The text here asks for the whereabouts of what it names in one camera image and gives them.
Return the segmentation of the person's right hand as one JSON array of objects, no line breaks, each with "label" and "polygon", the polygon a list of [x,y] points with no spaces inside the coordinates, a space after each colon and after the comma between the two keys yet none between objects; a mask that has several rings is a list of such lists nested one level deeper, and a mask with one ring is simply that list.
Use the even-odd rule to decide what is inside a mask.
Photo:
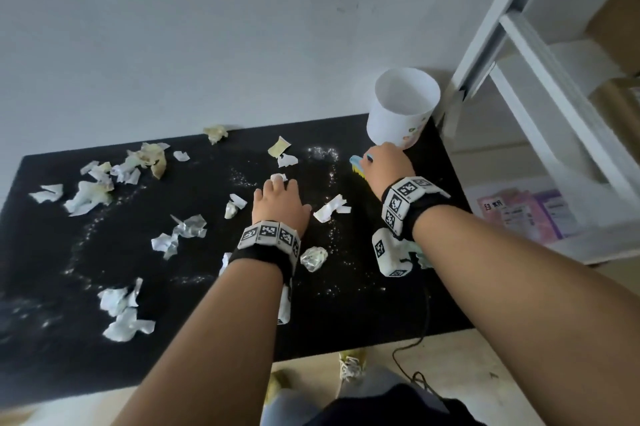
[{"label": "person's right hand", "polygon": [[411,161],[399,147],[390,142],[382,145],[387,145],[387,163],[370,164],[366,169],[366,181],[379,200],[389,186],[405,177],[415,176]]}]

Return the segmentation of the person's left hand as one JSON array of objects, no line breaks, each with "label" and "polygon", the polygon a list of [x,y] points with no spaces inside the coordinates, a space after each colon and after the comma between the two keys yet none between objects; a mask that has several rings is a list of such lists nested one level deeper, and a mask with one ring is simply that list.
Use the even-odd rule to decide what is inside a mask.
[{"label": "person's left hand", "polygon": [[298,182],[287,182],[280,176],[265,181],[262,189],[256,189],[253,196],[252,224],[262,221],[284,223],[294,229],[302,238],[308,227],[296,227],[296,211],[303,205]]}]

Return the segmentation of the blue and yellow small brush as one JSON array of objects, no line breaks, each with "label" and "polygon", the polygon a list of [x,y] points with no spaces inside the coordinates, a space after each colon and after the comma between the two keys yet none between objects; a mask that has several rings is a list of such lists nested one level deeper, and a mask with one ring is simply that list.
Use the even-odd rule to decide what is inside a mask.
[{"label": "blue and yellow small brush", "polygon": [[363,179],[366,179],[366,169],[373,161],[372,155],[352,155],[349,159],[352,170]]}]

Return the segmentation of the person's left forearm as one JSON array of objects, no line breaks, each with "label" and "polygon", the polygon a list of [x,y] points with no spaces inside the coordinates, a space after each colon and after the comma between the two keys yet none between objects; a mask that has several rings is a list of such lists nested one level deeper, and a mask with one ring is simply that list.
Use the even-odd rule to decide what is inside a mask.
[{"label": "person's left forearm", "polygon": [[274,358],[283,279],[233,262],[214,283],[113,426],[258,426]]}]

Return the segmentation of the person's right forearm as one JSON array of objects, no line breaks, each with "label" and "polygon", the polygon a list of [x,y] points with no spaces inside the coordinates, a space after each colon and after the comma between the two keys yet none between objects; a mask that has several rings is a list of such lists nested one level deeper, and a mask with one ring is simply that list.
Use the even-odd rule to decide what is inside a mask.
[{"label": "person's right forearm", "polygon": [[450,205],[414,240],[547,426],[640,426],[640,296]]}]

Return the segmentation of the left wristband with marker tiles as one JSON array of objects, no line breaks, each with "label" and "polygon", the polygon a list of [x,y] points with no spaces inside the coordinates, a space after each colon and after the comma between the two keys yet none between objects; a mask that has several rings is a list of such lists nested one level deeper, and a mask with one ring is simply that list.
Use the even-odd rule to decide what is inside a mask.
[{"label": "left wristband with marker tiles", "polygon": [[301,238],[297,231],[282,222],[263,220],[244,229],[241,239],[228,258],[270,263],[282,273],[283,283],[291,286],[300,259]]}]

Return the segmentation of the wristband with marker tiles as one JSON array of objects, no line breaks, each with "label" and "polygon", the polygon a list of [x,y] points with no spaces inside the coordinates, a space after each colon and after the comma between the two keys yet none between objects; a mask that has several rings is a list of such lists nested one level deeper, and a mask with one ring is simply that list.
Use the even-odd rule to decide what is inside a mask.
[{"label": "wristband with marker tiles", "polygon": [[244,229],[241,239],[228,258],[270,263],[282,273],[283,283],[291,286],[300,259],[301,238],[297,231],[282,222],[263,220]]},{"label": "wristband with marker tiles", "polygon": [[437,205],[446,205],[451,196],[424,177],[397,180],[382,196],[381,218],[400,240],[413,241],[413,228],[418,218]]}]

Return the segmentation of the scattered white crumbs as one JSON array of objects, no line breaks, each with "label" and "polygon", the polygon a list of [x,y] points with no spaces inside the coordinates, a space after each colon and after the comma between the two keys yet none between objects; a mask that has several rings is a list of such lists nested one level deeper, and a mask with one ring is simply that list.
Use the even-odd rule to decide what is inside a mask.
[{"label": "scattered white crumbs", "polygon": [[[0,345],[69,341],[106,344],[115,321],[99,307],[98,293],[133,286],[142,278],[138,317],[155,331],[137,333],[146,347],[170,341],[218,277],[223,254],[250,225],[253,190],[262,187],[276,161],[265,150],[237,145],[182,145],[187,162],[167,154],[156,179],[142,169],[137,184],[115,182],[111,203],[71,217],[63,204],[85,163],[122,163],[134,145],[113,145],[25,157],[0,216]],[[326,223],[314,217],[303,250],[325,248],[328,260],[309,272],[298,265],[287,332],[310,336],[346,322],[353,328],[374,299],[383,298],[382,276],[371,248],[365,203],[377,203],[348,163],[351,152],[293,148],[299,163],[284,169],[296,179],[303,203],[318,210],[341,194],[349,214]]]}]

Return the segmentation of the right wristband with marker tiles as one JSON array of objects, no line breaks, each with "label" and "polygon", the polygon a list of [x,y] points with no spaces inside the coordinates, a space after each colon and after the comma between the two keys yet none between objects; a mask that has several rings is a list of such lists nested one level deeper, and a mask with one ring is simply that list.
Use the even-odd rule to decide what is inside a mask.
[{"label": "right wristband with marker tiles", "polygon": [[418,218],[437,205],[446,205],[451,196],[424,177],[397,180],[382,196],[381,218],[400,240],[413,241],[413,228]]}]

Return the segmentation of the yellow-green shoe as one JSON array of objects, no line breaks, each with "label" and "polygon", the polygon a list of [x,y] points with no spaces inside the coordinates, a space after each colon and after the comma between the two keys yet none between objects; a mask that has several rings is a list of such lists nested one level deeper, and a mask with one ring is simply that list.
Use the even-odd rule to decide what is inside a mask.
[{"label": "yellow-green shoe", "polygon": [[340,381],[351,382],[363,378],[366,369],[366,348],[339,352]]},{"label": "yellow-green shoe", "polygon": [[267,407],[271,404],[283,390],[292,389],[291,381],[289,379],[286,369],[271,372],[263,407]]}]

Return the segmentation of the pink packet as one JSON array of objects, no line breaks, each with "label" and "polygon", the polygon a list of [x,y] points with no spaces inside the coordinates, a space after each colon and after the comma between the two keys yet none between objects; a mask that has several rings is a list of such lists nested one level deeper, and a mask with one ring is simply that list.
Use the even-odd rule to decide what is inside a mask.
[{"label": "pink packet", "polygon": [[541,245],[559,240],[551,219],[530,191],[503,189],[478,198],[477,204],[483,219],[495,226]]}]

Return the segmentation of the scattered crumpled paper scraps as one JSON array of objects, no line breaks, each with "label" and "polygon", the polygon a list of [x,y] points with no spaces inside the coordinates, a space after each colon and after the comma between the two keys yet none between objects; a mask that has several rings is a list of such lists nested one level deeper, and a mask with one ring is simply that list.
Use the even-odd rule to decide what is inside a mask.
[{"label": "scattered crumpled paper scraps", "polygon": [[[218,143],[222,138],[228,137],[228,131],[222,125],[206,128],[204,133],[212,145]],[[290,143],[279,137],[276,144],[268,150],[268,154],[277,159],[279,168],[298,163],[296,157],[285,154],[290,146]],[[164,142],[144,142],[140,150],[136,152],[128,150],[127,158],[121,164],[111,165],[108,161],[104,163],[92,161],[85,165],[81,169],[81,175],[89,174],[95,181],[82,180],[79,182],[76,195],[63,204],[68,216],[79,217],[92,211],[100,204],[110,204],[110,193],[114,190],[114,182],[111,177],[116,177],[118,183],[136,185],[141,175],[140,168],[150,168],[154,178],[161,179],[166,171],[165,152],[168,148],[170,145]],[[28,194],[37,203],[57,202],[63,197],[63,184],[41,185],[40,188],[40,191]],[[346,199],[338,195],[315,212],[314,217],[324,223],[329,221],[335,212],[350,213],[351,207],[346,204]],[[230,200],[225,209],[225,219],[231,219],[246,205],[247,202],[243,198],[236,194],[230,194]],[[207,232],[207,223],[201,215],[190,217],[184,221],[175,217],[172,219],[177,224],[172,234],[163,233],[151,241],[152,249],[163,252],[165,260],[177,253],[180,237],[204,238]],[[302,262],[304,265],[317,265],[319,268],[326,260],[326,256],[327,253],[323,249],[314,247],[311,251],[303,253]],[[131,290],[129,288],[107,288],[98,293],[100,309],[115,318],[115,321],[110,323],[102,333],[106,339],[123,343],[132,340],[136,333],[151,334],[154,332],[155,321],[138,318],[139,304],[137,300],[142,283],[143,279],[138,277]]]}]

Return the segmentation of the black shirt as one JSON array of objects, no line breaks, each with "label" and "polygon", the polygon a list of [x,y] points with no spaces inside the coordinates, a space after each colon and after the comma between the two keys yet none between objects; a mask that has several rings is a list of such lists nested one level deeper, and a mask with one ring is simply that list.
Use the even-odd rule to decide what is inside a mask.
[{"label": "black shirt", "polygon": [[464,403],[409,384],[381,395],[332,401],[304,426],[486,426]]}]

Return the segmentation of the white shelf board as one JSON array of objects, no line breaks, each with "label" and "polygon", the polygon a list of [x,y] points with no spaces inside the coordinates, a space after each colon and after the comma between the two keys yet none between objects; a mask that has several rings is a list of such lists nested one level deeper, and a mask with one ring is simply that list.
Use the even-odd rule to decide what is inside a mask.
[{"label": "white shelf board", "polygon": [[[551,177],[536,176],[466,185],[463,186],[463,191],[472,212],[478,217],[483,218],[477,204],[477,199],[482,196],[493,195],[508,188],[530,191],[532,194],[547,189],[559,190]],[[571,211],[578,220],[577,212]],[[640,219],[604,224],[603,226],[599,226],[598,224],[580,224],[583,226],[583,231],[580,234],[563,240],[557,240],[552,244],[544,246],[566,257],[580,261],[585,265],[596,265],[606,261],[640,256]]]}]

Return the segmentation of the brown cardboard box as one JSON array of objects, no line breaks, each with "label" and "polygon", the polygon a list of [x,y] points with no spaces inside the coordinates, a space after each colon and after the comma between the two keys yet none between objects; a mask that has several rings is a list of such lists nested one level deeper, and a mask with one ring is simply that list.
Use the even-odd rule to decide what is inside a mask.
[{"label": "brown cardboard box", "polygon": [[622,72],[589,99],[620,140],[640,153],[640,0],[607,0],[586,32]]}]

